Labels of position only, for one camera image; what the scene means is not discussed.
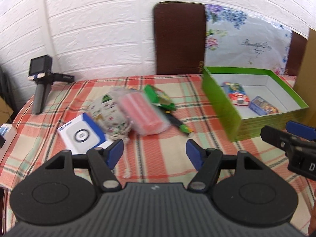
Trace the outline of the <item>white blue device box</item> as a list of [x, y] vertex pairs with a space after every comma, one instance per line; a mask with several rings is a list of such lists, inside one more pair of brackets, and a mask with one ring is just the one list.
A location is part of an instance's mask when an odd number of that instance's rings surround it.
[[96, 147], [107, 148], [113, 141], [108, 139], [100, 126], [92, 118], [82, 113], [64, 125], [57, 128], [66, 149], [73, 155], [85, 154]]

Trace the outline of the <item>colourful card pack box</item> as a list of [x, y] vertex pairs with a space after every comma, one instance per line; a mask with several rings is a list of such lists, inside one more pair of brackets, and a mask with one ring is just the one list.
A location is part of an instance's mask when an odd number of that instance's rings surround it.
[[249, 108], [260, 116], [279, 113], [277, 107], [273, 106], [261, 96], [255, 97], [249, 104]]

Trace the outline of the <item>floral drawstring fabric pouch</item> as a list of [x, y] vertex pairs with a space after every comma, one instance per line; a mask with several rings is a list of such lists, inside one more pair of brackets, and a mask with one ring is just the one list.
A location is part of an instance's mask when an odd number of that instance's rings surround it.
[[131, 166], [127, 155], [127, 145], [130, 141], [129, 133], [132, 129], [132, 123], [118, 104], [119, 96], [126, 93], [127, 90], [124, 88], [113, 87], [108, 93], [93, 100], [87, 111], [110, 140], [123, 140], [123, 162], [125, 165], [123, 177], [129, 178]]

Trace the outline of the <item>pink zip bag pack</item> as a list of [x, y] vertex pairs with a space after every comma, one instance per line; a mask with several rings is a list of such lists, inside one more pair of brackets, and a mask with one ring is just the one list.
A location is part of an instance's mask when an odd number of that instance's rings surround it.
[[160, 134], [170, 127], [170, 122], [142, 91], [119, 90], [116, 102], [140, 135]]

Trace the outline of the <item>black green marker pen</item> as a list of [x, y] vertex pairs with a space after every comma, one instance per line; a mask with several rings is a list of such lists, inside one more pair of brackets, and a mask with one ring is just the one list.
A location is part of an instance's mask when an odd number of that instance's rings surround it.
[[190, 136], [193, 133], [193, 130], [189, 128], [186, 124], [176, 118], [170, 111], [164, 111], [166, 118], [169, 122], [179, 129], [180, 132], [185, 134], [186, 136]]

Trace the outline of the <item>blue red card box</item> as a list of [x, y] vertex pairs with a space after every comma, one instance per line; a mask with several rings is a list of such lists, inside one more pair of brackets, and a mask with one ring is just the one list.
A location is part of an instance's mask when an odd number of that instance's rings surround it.
[[249, 106], [250, 99], [241, 84], [224, 82], [223, 87], [233, 105]]

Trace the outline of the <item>green card game box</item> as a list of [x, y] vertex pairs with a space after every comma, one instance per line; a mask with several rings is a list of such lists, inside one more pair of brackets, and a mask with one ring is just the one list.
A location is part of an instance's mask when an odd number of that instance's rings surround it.
[[146, 85], [144, 87], [144, 93], [150, 102], [158, 108], [162, 108], [166, 111], [176, 111], [176, 106], [173, 100], [161, 89], [152, 85]]

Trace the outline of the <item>red plaid bed blanket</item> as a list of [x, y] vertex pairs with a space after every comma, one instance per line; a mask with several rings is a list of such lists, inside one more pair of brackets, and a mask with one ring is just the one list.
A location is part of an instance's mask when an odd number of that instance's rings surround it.
[[[33, 102], [28, 101], [15, 118], [13, 125], [17, 135], [1, 162], [1, 190], [9, 195], [21, 179], [63, 150], [65, 146], [57, 131], [59, 126], [85, 112], [90, 102], [109, 92], [111, 87], [142, 89], [151, 84], [172, 98], [177, 106], [176, 117], [193, 129], [192, 137], [202, 147], [214, 147], [230, 155], [246, 150], [290, 183], [299, 198], [291, 222], [306, 233], [315, 201], [315, 182], [290, 172], [284, 153], [259, 137], [230, 142], [202, 91], [201, 82], [199, 75], [150, 75], [56, 84], [40, 115], [32, 114]], [[115, 167], [118, 180], [121, 183], [189, 183], [195, 169], [186, 156], [186, 140], [175, 127], [158, 135], [131, 133], [124, 155]]]

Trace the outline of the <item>brown cardboard panel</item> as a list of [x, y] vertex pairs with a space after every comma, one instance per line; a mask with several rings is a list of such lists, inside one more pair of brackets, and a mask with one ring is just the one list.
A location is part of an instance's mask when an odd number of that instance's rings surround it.
[[308, 104], [309, 108], [314, 110], [316, 76], [315, 42], [315, 30], [310, 28], [304, 57], [293, 88], [295, 92]]

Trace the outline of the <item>green cardboard storage box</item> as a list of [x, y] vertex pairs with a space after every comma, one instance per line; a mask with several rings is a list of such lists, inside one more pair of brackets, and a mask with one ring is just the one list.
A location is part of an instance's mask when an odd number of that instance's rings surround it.
[[271, 70], [204, 67], [202, 89], [227, 138], [258, 137], [268, 125], [283, 130], [288, 121], [302, 121], [306, 102]]

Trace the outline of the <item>white box at edge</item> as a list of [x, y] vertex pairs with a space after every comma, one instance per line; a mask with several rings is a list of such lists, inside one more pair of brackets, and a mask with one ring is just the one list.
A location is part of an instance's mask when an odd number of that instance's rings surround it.
[[1, 129], [0, 129], [0, 134], [1, 134], [0, 161], [2, 161], [13, 139], [17, 135], [17, 130], [12, 124], [2, 124]]

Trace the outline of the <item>dark brown headboard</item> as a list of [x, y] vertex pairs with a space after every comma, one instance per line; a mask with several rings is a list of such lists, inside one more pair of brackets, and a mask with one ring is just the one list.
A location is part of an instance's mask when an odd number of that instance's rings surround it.
[[[195, 74], [202, 71], [205, 57], [205, 5], [160, 2], [153, 9], [156, 71], [158, 74]], [[292, 31], [284, 74], [297, 75], [307, 39]]]

